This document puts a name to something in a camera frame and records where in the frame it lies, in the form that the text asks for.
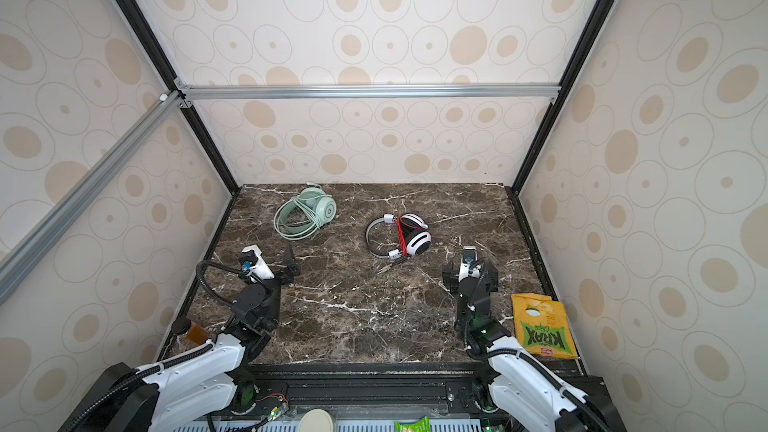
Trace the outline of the mint green headphones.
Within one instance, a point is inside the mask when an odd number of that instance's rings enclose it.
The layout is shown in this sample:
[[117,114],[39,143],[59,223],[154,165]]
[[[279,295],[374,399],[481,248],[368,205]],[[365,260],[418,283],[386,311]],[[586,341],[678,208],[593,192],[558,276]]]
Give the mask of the mint green headphones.
[[304,240],[329,224],[336,213],[335,199],[321,187],[310,185],[278,208],[273,228],[283,239]]

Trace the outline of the white black headphones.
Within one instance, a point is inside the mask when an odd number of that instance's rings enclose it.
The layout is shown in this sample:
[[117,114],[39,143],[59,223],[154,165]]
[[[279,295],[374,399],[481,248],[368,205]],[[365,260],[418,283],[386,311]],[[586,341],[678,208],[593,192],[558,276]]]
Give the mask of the white black headphones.
[[[394,225],[397,232],[397,248],[387,253],[379,252],[370,241],[373,229],[383,224]],[[375,257],[397,262],[425,253],[432,244],[432,234],[428,224],[416,214],[406,213],[400,216],[385,214],[367,225],[364,241],[367,249]]]

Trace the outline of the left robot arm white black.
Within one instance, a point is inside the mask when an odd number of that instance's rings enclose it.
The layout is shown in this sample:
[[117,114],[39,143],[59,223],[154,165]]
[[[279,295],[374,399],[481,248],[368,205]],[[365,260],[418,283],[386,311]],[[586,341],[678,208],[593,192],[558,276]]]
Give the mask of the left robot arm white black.
[[195,267],[199,286],[230,317],[213,338],[186,353],[138,366],[106,369],[62,425],[64,431],[173,431],[236,401],[248,386],[233,373],[255,359],[279,324],[281,291],[300,274],[291,248],[272,271],[259,251],[236,268],[211,260]]

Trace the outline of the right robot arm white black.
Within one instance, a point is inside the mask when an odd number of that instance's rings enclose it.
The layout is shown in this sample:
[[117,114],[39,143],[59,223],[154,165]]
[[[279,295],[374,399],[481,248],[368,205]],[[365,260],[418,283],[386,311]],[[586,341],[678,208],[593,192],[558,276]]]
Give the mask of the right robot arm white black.
[[473,395],[484,412],[504,411],[528,431],[624,431],[605,395],[590,395],[561,379],[492,316],[491,294],[498,270],[473,247],[460,262],[448,262],[443,284],[457,298],[455,329],[467,355],[485,364],[473,379]]

